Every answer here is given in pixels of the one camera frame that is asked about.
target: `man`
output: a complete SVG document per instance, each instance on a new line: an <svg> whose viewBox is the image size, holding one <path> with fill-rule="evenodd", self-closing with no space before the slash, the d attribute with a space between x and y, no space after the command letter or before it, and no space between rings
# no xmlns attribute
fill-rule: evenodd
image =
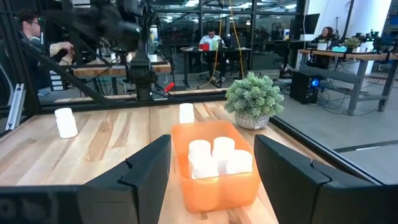
<svg viewBox="0 0 398 224"><path fill-rule="evenodd" d="M215 40L217 40L217 41L221 40L222 44L224 45L223 39L220 36L216 35L215 29L210 28L210 29L208 29L207 35L201 38L199 44L208 43L211 45L213 43L213 41L215 41ZM213 71L214 71L213 63L215 62L215 57L216 57L215 52L206 54L206 63L207 63L207 69L209 70L209 79L211 79L211 81L213 81L213 82L217 82L216 77L214 77L212 75ZM226 68L226 62L224 60L221 60L221 54L219 54L217 56L217 61L220 62L220 65L221 65L221 71L220 71L221 82L224 82L225 81L225 77L224 77L225 72L224 71Z"/></svg>
<svg viewBox="0 0 398 224"><path fill-rule="evenodd" d="M17 13L17 18L22 32L36 46L40 47L40 25L38 18L40 16L31 9L22 9ZM60 65L71 65L73 61L73 46L69 42L59 42L50 45L50 57L59 62ZM35 89L37 91L47 88L49 81L46 71L42 71L39 67L37 59L28 57L30 73L33 76Z"/></svg>

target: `desktop tower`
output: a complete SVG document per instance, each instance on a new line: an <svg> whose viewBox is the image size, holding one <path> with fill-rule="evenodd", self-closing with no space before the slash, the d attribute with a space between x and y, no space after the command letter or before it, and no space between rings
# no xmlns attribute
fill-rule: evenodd
<svg viewBox="0 0 398 224"><path fill-rule="evenodd" d="M301 104L317 103L320 78L319 75L293 72L290 97Z"/></svg>

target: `computer monitor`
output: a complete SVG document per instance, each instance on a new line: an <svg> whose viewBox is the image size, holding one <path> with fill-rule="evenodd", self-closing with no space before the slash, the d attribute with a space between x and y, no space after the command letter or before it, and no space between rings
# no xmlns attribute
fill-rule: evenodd
<svg viewBox="0 0 398 224"><path fill-rule="evenodd" d="M305 34L315 33L315 29L317 28L318 24L318 19L319 19L319 13L305 16L305 22L304 22Z"/></svg>

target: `black metal frame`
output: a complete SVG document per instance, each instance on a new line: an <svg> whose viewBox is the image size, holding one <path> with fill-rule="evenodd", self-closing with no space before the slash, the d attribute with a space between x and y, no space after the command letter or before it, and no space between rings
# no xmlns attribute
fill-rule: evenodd
<svg viewBox="0 0 398 224"><path fill-rule="evenodd" d="M63 0L64 4L67 4L69 0ZM203 19L202 16L204 13L210 14L227 14L228 11L209 11L203 10L203 3L206 4L205 0L200 0L199 6L196 9L188 9L188 10L156 10L157 12L183 12L183 13L195 13L199 14L199 27L200 30L203 30ZM253 36L254 30L256 26L256 15L281 15L281 16L295 16L296 24L302 24L303 14L304 14L304 4L305 0L297 0L297 11L296 12L259 12L257 11L257 1L252 0L252 8L248 11L242 12L234 12L235 14L250 14L251 18L251 45L253 45ZM10 12L12 11L10 0L0 0L0 12ZM27 118L37 114L46 114L53 113L54 110L62 107L71 107L74 111L90 111L90 110L109 110L109 109L117 109L117 108L133 108L133 107L141 107L141 106L157 106L157 105L169 105L169 104L178 104L178 103L186 103L186 102L204 102L204 101L219 101L225 99L225 92L219 91L216 93L196 93L196 94L177 94L173 97L170 97L168 100L159 100L159 101L134 101L130 100L114 100L109 103L110 100L106 100L105 98L92 94L92 90L87 90L87 86L84 84L79 85L78 82L73 83L76 87L81 88L82 90L86 90L89 92L89 95L94 99L93 101L81 101L81 102L69 102L69 103L51 103L46 105L40 105L39 99L37 97L37 93L34 90L33 81L29 76L27 65L25 62L25 55L23 50L27 51L30 54L35 53L35 49L30 49L27 44L21 43L19 41L19 34L16 30L17 24L12 16L9 13L0 14L0 34L4 37L4 40L7 44L7 52L9 52L9 56L11 58L11 67L14 74L16 74L16 80L18 83L25 83L27 87L26 100L25 100L25 111L24 114ZM294 33L294 37L297 38L299 34ZM56 72L62 73L64 76L70 75L64 71L64 68L57 66ZM7 108L1 107L0 112L6 113ZM279 118L272 118L271 123L276 125L278 128L291 135L296 140L300 141L304 146L308 147L313 152L320 155L324 160L329 162L330 164L336 166L337 168L349 172L350 174L356 175L360 178L366 179L375 184L381 185L382 183L372 177L371 175L365 173L359 167L356 167L354 164L349 161L343 159L338 153L333 152L330 149L323 147L321 144L316 141L310 139L308 136L304 135L300 131L295 128L289 126L287 123L283 122Z"/></svg>

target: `red object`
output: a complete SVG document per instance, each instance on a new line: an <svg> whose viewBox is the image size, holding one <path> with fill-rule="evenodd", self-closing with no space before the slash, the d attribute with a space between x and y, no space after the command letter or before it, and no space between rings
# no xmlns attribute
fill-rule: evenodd
<svg viewBox="0 0 398 224"><path fill-rule="evenodd" d="M210 44L209 43L204 43L204 44L201 45L201 48L199 46L199 49L210 50Z"/></svg>
<svg viewBox="0 0 398 224"><path fill-rule="evenodd" d="M164 88L164 91L165 91L165 92L168 92L168 91L170 91L174 86L175 86L175 83L172 82L172 83L170 83L168 86L166 86L166 88Z"/></svg>

